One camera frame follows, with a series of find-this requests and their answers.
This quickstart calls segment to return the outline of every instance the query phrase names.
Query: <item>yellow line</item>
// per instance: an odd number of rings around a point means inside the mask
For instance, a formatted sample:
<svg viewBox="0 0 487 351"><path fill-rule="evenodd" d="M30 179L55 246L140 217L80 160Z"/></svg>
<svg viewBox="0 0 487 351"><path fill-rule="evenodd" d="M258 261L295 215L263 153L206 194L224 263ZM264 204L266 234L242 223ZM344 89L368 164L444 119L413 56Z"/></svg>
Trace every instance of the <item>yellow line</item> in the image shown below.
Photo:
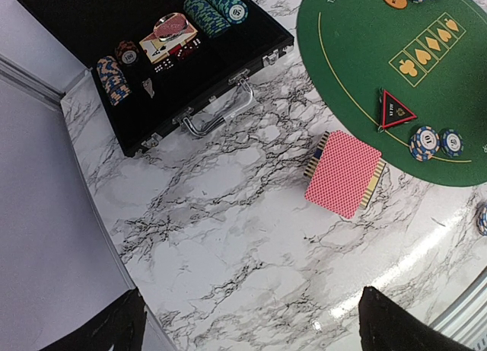
<svg viewBox="0 0 487 351"><path fill-rule="evenodd" d="M335 69L333 69L331 63L329 62L329 59L328 59L328 55L326 54L325 52L325 46L323 45L323 38L321 37L321 12L320 14L318 15L318 34L320 35L320 43L321 43L321 49L323 51L323 54L326 58L326 62L328 63L328 66L329 68L331 69L333 75L335 76L335 79L338 83L340 83L340 86L342 86L342 89L343 91L349 96L350 100L353 101L353 103L355 104L356 107L358 107L360 109L360 111L362 113L364 113L364 115L366 117L369 118L369 120L374 123L376 126L379 126L379 123L377 121L374 120L374 118L372 116L370 116L367 111L365 111L364 109L362 109L362 107L358 104L357 101L355 101L355 99L350 95L350 93L347 91L347 89L345 88L345 86L343 85L342 81L340 81L340 78L338 78L338 75L336 75L335 73Z"/></svg>
<svg viewBox="0 0 487 351"><path fill-rule="evenodd" d="M333 75L335 76L335 79L336 81L340 84L340 87L342 88L342 90L347 94L347 96L349 96L350 100L352 100L352 102L355 104L356 107L358 107L358 109L372 122L374 123L376 126L379 126L379 123L377 121L374 120L374 118L372 116L370 116L367 111L365 111L362 106L360 106L358 104L358 102L353 98L353 96L350 95L349 91L345 88L345 86L343 85L342 81L340 80L340 78L338 78L338 75L336 74L335 72L335 69L333 69L332 67L332 64L331 62L329 61L328 59L328 55L326 54L326 50L325 50L325 46L323 44L323 37L321 35L321 12L318 14L318 35L320 37L320 44L321 44L321 50L323 51L323 55L326 59L326 62L328 63L328 66L329 66L329 69L332 71ZM385 130L386 134L388 136L390 136L391 138L395 139L398 143L406 146L406 147L409 147L407 143L403 142L401 139L397 138L394 134L392 134L391 132L388 132L387 130ZM445 158L439 158L439 157L433 157L433 159L438 159L439 161L444 161L444 162L450 162L450 163L471 163L472 161L471 160L468 160L468 161L454 161L454 160L451 160L451 159L445 159Z"/></svg>

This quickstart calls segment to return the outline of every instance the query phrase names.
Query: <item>marble countertop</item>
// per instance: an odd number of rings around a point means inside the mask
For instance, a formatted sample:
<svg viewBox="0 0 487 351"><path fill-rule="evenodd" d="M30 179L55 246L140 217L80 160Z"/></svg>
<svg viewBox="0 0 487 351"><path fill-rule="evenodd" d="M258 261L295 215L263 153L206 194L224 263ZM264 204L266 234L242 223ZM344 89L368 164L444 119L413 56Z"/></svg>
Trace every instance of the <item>marble countertop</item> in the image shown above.
<svg viewBox="0 0 487 351"><path fill-rule="evenodd" d="M295 34L301 0L254 1ZM253 109L137 158L123 156L89 75L62 102L103 222L178 348L359 350L366 285L431 323L487 263L475 227L487 185L440 187L387 165L369 207L342 219L304 199L322 134L346 129L298 48L250 82Z"/></svg>

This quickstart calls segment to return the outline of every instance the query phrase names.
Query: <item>felt table layout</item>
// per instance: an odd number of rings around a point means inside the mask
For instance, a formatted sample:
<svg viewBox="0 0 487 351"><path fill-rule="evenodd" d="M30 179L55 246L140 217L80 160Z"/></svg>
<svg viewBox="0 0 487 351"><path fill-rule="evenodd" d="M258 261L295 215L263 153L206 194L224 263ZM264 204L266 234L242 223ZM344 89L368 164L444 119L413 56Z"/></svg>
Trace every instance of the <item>felt table layout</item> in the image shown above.
<svg viewBox="0 0 487 351"><path fill-rule="evenodd" d="M303 0L298 42L321 97L350 132L420 179L467 187L487 181L487 14L471 0ZM377 132L380 89L418 116ZM463 137L460 157L416 161L420 126Z"/></svg>

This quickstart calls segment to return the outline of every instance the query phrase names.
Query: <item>white wall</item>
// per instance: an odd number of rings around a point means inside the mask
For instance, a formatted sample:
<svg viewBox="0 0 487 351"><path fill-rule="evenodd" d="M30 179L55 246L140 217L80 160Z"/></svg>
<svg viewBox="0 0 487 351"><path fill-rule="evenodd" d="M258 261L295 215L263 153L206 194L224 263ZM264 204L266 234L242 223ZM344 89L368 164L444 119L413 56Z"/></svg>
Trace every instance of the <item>white wall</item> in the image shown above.
<svg viewBox="0 0 487 351"><path fill-rule="evenodd" d="M0 53L60 91L84 69L16 0L0 0Z"/></svg>

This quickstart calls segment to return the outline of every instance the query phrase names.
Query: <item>metal handle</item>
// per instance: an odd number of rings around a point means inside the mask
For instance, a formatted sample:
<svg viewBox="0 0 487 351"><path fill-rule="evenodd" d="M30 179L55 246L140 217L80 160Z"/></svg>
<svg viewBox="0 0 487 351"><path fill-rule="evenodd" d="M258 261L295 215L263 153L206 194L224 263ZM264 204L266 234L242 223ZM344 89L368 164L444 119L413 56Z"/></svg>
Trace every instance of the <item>metal handle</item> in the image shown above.
<svg viewBox="0 0 487 351"><path fill-rule="evenodd" d="M244 113L250 108L250 105L253 102L253 89L247 83L247 78L242 77L237 80L238 85L238 94L243 94L242 101L237 101L235 105L229 107L226 110L221 111L217 116L215 116L212 120L208 121L201 129L195 127L191 120L191 113L193 109L190 107L186 110L185 113L179 115L178 117L173 119L173 124L180 124L181 126L185 126L191 134L197 136L198 138L202 138L203 136L207 136L210 132L218 128L219 126L223 125L224 123L228 123L237 115Z"/></svg>

